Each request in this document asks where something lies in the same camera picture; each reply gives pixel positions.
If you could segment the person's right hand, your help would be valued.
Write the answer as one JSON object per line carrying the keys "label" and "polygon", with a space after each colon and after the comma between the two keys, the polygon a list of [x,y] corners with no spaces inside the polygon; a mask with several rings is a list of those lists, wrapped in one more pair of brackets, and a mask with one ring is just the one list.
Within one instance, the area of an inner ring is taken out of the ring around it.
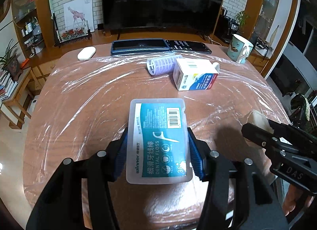
{"label": "person's right hand", "polygon": [[302,195],[303,191],[301,189],[298,189],[291,184],[289,185],[285,200],[282,205],[282,210],[285,216],[287,216],[296,208],[296,206],[299,204],[298,200]]}

